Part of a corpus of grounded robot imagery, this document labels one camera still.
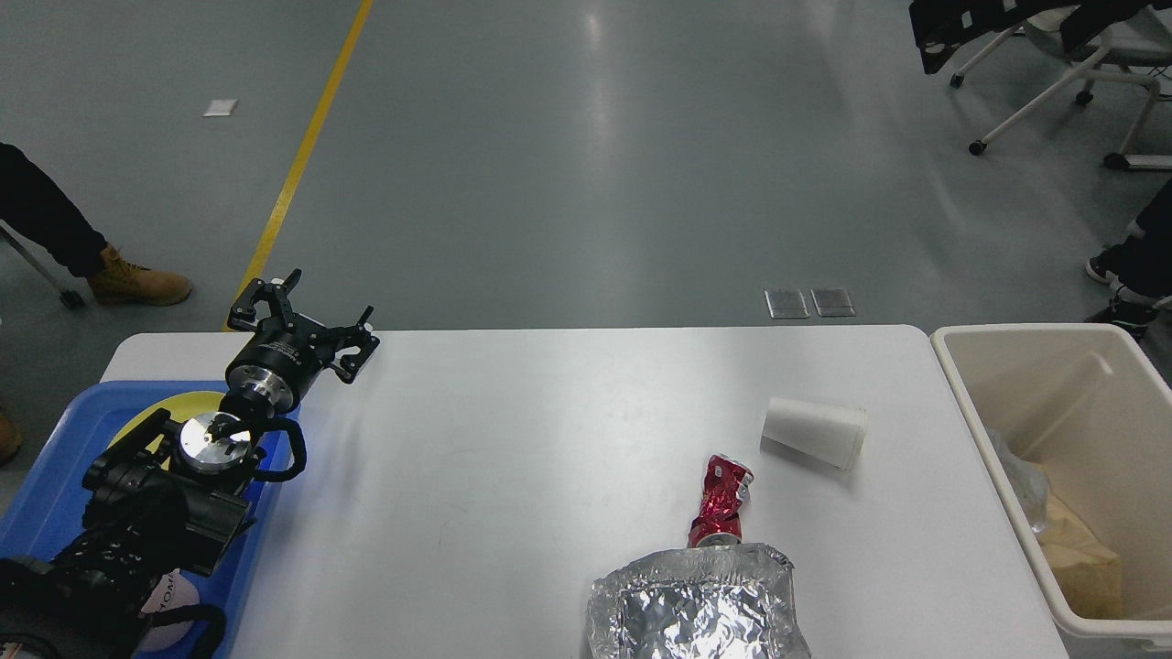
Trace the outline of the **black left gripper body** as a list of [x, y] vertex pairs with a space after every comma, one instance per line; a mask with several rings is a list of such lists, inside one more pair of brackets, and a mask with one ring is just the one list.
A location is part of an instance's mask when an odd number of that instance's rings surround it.
[[306, 322], [295, 330], [259, 330], [226, 371], [226, 413], [289, 413], [301, 405], [326, 364], [311, 344], [325, 330]]

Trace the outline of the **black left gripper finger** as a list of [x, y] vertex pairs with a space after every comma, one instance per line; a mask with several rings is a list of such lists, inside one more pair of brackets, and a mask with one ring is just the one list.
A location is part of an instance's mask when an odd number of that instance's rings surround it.
[[354, 324], [311, 330], [311, 351], [322, 371], [334, 371], [341, 383], [354, 383], [380, 346], [369, 324], [374, 312], [373, 306], [367, 306]]
[[226, 330], [230, 332], [300, 332], [298, 315], [289, 305], [289, 292], [297, 288], [301, 269], [293, 269], [284, 279], [253, 279], [245, 285], [229, 307]]

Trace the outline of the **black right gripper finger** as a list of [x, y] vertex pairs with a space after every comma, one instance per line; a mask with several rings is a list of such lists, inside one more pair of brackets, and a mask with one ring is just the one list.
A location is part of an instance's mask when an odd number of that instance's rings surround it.
[[911, 28], [922, 72], [941, 72], [958, 49], [992, 32], [1004, 32], [1036, 11], [1033, 1], [913, 1]]

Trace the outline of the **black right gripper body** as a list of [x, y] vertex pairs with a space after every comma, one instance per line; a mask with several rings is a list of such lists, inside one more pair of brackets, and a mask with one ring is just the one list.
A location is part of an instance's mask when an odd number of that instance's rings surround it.
[[1112, 33], [1125, 56], [1168, 56], [1168, 1], [1016, 1], [1007, 30], [1050, 56], [1089, 56]]

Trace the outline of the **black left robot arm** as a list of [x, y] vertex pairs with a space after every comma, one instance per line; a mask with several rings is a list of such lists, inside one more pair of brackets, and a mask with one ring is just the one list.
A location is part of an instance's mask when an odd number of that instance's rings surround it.
[[50, 561], [4, 558], [4, 643], [34, 658], [131, 658], [155, 629], [204, 621], [190, 651], [211, 658], [227, 633], [210, 603], [146, 612], [164, 576], [212, 576], [247, 534], [247, 489], [284, 483], [309, 462], [292, 413], [322, 371], [352, 383], [379, 347], [372, 308], [350, 325], [298, 313], [301, 272], [255, 279], [231, 305], [227, 326], [248, 342], [225, 371], [213, 410], [176, 420], [146, 414], [93, 460], [82, 530]]

